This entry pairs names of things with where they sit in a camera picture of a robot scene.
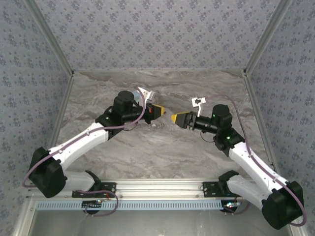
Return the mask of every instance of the marble surface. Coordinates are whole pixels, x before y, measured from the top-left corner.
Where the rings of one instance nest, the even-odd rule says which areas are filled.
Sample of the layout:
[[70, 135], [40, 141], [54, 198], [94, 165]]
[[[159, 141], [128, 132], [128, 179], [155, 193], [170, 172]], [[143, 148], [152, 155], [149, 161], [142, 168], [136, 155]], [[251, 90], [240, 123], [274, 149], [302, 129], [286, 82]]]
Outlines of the marble surface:
[[[174, 113], [194, 110], [191, 98], [217, 93], [229, 94], [235, 99], [252, 149], [267, 162], [243, 78], [230, 71], [76, 72], [58, 144], [85, 130], [112, 105], [119, 91], [133, 91], [137, 86], [154, 90], [154, 102], [165, 106], [167, 114], [150, 125], [141, 121], [134, 130], [122, 132], [96, 146], [68, 170], [91, 170], [101, 179], [211, 178], [229, 170], [247, 177], [244, 170], [213, 143], [204, 142], [200, 131], [180, 129], [171, 120]], [[218, 103], [229, 105], [233, 127], [241, 133], [229, 101], [215, 99], [207, 103], [203, 115], [210, 116], [212, 107]], [[209, 141], [212, 136], [203, 135]]]

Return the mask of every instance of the enclosure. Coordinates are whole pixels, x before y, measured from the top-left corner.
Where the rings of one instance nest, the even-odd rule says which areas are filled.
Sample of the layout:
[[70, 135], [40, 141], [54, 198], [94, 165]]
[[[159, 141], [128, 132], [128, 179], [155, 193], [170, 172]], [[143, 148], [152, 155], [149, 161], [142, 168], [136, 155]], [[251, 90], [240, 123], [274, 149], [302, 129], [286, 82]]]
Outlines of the enclosure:
[[[315, 234], [312, 0], [4, 0], [0, 27], [0, 235], [43, 235], [48, 229], [51, 235], [82, 236], [105, 229], [109, 235]], [[115, 181], [122, 202], [139, 203], [195, 200], [199, 183], [230, 170], [249, 179], [209, 142], [213, 135], [181, 129], [171, 119], [197, 111], [194, 97], [227, 94], [254, 152], [302, 186], [307, 224], [276, 231], [255, 206], [239, 216], [216, 208], [143, 208], [105, 219], [40, 208], [70, 201], [71, 193], [47, 200], [21, 186], [34, 151], [84, 131], [120, 91], [137, 87], [154, 91], [152, 103], [166, 114], [94, 147], [69, 171], [90, 170]], [[202, 114], [211, 116], [216, 104], [229, 106], [232, 126], [242, 133], [224, 97], [208, 100]], [[135, 185], [136, 195], [130, 190]]]

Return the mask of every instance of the floral wallpaper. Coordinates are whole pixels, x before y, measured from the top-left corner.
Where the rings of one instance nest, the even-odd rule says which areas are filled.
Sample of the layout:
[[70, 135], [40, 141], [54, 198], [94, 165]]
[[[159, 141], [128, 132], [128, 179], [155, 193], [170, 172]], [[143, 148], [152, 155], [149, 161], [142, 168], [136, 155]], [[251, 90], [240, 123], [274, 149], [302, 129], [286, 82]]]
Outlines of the floral wallpaper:
[[315, 235], [315, 2], [295, 0], [251, 74], [281, 174], [304, 191]]
[[22, 0], [0, 4], [0, 235], [12, 233], [32, 153], [46, 146], [68, 76]]
[[36, 0], [72, 69], [244, 68], [279, 0]]

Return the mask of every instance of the wall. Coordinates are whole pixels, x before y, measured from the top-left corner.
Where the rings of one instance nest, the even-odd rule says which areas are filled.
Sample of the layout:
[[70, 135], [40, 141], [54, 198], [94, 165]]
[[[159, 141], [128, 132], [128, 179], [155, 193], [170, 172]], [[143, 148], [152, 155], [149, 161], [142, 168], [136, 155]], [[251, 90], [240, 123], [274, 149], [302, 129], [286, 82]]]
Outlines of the wall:
[[304, 191], [315, 235], [315, 2], [293, 1], [251, 81], [281, 174]]
[[0, 4], [0, 235], [23, 203], [32, 153], [46, 146], [68, 76], [22, 0]]
[[36, 0], [74, 70], [244, 68], [279, 0]]

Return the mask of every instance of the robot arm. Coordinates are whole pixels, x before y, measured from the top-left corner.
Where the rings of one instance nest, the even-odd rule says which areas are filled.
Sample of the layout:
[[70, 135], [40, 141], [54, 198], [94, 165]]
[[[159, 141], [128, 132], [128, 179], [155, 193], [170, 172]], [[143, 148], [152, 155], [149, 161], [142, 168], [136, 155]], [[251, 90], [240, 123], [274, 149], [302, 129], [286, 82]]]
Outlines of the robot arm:
[[203, 133], [215, 134], [214, 143], [226, 156], [237, 162], [255, 181], [245, 180], [235, 171], [230, 171], [219, 177], [222, 192], [234, 193], [244, 197], [258, 207], [267, 222], [275, 229], [302, 215], [302, 211], [293, 197], [275, 180], [288, 187], [303, 204], [302, 187], [295, 181], [288, 182], [285, 178], [270, 169], [251, 149], [251, 155], [272, 176], [270, 178], [250, 157], [245, 139], [232, 128], [232, 115], [226, 105], [218, 104], [213, 107], [211, 117], [200, 115], [201, 106], [205, 99], [192, 99], [194, 107], [199, 112], [185, 112], [172, 115], [172, 120], [181, 128], [201, 130]]
[[[152, 103], [147, 103], [151, 99], [153, 92], [139, 88], [145, 98], [145, 111], [141, 119], [150, 124], [162, 116], [165, 108]], [[52, 155], [51, 158], [40, 164], [29, 176], [29, 179], [44, 194], [51, 198], [63, 189], [89, 190], [94, 184], [94, 177], [87, 173], [67, 172], [67, 168], [80, 156], [93, 147], [104, 143], [124, 129], [124, 124], [133, 122], [140, 117], [143, 111], [143, 101], [137, 103], [134, 100], [135, 92], [121, 91], [114, 99], [113, 106], [105, 110], [94, 123], [86, 130], [60, 144], [45, 150], [38, 148], [32, 157], [30, 169], [40, 160]]]

